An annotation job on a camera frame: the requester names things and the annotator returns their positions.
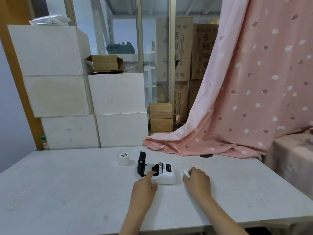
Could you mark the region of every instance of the ceiling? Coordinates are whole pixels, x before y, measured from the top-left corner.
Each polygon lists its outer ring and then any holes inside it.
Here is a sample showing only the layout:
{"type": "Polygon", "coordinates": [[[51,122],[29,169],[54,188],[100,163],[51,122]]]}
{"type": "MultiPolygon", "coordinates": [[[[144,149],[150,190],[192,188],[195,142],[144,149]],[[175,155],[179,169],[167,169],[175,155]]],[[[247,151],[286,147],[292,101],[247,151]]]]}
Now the ceiling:
{"type": "MultiPolygon", "coordinates": [[[[136,0],[105,0],[114,18],[135,18],[136,0]]],[[[168,15],[168,0],[141,0],[142,15],[156,17],[168,15]]],[[[177,16],[219,15],[222,0],[176,0],[177,16]]]]}

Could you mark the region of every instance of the finger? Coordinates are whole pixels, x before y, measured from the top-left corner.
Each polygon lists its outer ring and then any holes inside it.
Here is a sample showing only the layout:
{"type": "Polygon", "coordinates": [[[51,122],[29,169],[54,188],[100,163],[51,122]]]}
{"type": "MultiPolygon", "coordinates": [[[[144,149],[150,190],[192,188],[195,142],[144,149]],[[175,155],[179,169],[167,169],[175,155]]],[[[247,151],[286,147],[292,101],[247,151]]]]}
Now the finger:
{"type": "Polygon", "coordinates": [[[196,168],[195,167],[192,167],[192,168],[190,168],[190,170],[189,170],[189,175],[191,175],[191,173],[193,172],[193,171],[195,171],[196,170],[196,168]]]}
{"type": "Polygon", "coordinates": [[[151,190],[152,190],[152,192],[155,194],[156,193],[156,191],[157,191],[157,186],[158,186],[158,183],[155,183],[153,186],[152,186],[152,188],[151,188],[151,190]]]}
{"type": "Polygon", "coordinates": [[[185,182],[186,185],[189,184],[190,180],[189,180],[189,178],[186,175],[184,175],[184,177],[182,179],[183,179],[183,181],[185,182]]]}
{"type": "Polygon", "coordinates": [[[146,180],[151,180],[152,176],[155,174],[155,171],[149,171],[145,176],[146,180]]]}

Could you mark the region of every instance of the person's left hand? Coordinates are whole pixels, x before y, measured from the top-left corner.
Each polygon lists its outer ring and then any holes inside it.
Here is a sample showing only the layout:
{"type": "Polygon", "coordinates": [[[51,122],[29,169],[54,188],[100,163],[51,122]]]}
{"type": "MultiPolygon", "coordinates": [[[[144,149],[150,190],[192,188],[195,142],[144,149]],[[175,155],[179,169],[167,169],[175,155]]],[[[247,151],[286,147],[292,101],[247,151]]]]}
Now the person's left hand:
{"type": "Polygon", "coordinates": [[[155,171],[149,171],[143,179],[134,183],[129,211],[138,211],[144,214],[148,212],[157,191],[157,183],[154,185],[151,183],[151,178],[154,174],[155,171]]]}

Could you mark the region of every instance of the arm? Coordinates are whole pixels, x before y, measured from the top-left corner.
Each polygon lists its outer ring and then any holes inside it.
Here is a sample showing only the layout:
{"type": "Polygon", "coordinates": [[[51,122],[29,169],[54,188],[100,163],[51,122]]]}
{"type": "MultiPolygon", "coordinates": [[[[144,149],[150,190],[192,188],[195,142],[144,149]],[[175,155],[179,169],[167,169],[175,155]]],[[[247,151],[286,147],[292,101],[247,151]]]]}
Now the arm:
{"type": "Polygon", "coordinates": [[[157,184],[152,185],[151,177],[155,171],[134,183],[131,202],[119,235],[137,235],[157,191],[157,184]]]}
{"type": "Polygon", "coordinates": [[[217,235],[248,235],[211,197],[210,178],[205,172],[192,167],[190,179],[184,175],[184,182],[191,196],[205,213],[217,235]]]}

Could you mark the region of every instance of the stack of white boxes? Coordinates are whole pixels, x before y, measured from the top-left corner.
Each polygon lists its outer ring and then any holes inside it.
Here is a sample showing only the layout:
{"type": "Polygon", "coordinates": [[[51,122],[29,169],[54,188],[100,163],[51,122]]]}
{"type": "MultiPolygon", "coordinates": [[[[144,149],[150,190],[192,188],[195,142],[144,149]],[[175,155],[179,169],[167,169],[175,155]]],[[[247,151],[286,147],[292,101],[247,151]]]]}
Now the stack of white boxes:
{"type": "Polygon", "coordinates": [[[88,36],[75,26],[8,27],[50,149],[143,145],[143,73],[88,75],[88,36]]]}
{"type": "Polygon", "coordinates": [[[75,26],[9,25],[25,88],[50,149],[99,148],[84,59],[88,36],[75,26]]]}
{"type": "Polygon", "coordinates": [[[149,135],[143,73],[88,78],[101,147],[142,146],[149,135]]]}

